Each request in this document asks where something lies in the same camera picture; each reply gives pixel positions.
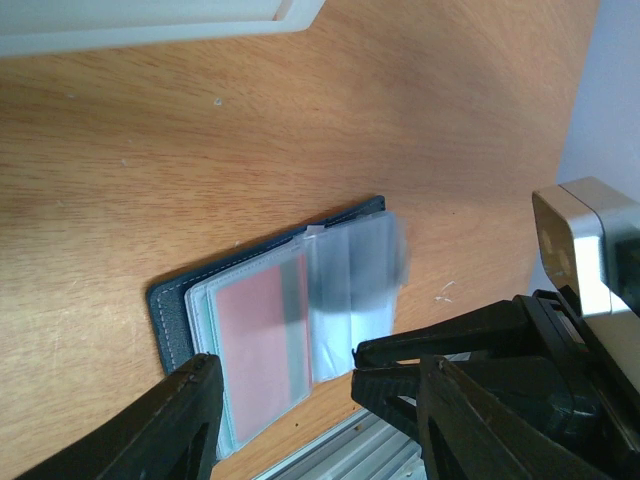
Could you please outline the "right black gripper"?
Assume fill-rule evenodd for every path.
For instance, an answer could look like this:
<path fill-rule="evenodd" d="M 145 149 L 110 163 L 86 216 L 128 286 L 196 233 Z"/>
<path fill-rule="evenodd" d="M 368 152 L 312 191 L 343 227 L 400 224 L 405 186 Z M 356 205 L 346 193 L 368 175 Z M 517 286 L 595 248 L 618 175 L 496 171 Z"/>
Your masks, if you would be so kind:
<path fill-rule="evenodd" d="M 639 476 L 639 397 L 562 294 L 537 290 L 364 341 L 357 370 L 470 353 L 461 367 L 531 427 L 616 479 Z"/>

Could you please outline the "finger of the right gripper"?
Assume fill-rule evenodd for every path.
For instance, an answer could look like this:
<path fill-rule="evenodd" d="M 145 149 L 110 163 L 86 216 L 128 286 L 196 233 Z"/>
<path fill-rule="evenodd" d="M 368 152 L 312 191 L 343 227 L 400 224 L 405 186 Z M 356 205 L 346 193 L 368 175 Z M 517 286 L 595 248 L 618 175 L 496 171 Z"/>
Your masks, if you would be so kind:
<path fill-rule="evenodd" d="M 351 398 L 410 439 L 419 441 L 417 395 L 418 367 L 355 369 Z"/>

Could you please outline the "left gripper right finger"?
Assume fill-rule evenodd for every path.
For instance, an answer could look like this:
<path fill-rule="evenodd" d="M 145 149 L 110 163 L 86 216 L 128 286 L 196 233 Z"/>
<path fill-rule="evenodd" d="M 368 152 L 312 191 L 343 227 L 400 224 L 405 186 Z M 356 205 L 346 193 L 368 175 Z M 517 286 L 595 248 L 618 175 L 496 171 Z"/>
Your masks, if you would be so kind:
<path fill-rule="evenodd" d="M 606 479 L 454 363 L 420 359 L 419 440 L 429 479 Z"/>

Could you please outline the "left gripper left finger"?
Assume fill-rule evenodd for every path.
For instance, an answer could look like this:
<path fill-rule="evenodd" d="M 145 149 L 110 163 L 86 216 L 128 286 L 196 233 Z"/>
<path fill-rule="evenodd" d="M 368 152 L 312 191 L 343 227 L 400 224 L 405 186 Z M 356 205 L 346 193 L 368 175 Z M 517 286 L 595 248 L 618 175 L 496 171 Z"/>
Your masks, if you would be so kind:
<path fill-rule="evenodd" d="M 197 354 L 21 479 L 208 479 L 223 406 L 218 356 Z"/>

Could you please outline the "dark blue card holder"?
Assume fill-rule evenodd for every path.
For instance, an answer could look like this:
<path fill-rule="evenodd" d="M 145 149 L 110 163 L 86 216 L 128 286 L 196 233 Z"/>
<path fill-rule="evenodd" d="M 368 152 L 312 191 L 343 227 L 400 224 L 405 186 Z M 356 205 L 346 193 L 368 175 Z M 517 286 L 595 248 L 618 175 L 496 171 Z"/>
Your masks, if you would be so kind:
<path fill-rule="evenodd" d="M 351 372 L 360 343 L 390 335 L 408 272 L 405 224 L 376 196 L 152 285 L 164 371 L 197 354 L 221 361 L 217 458 Z"/>

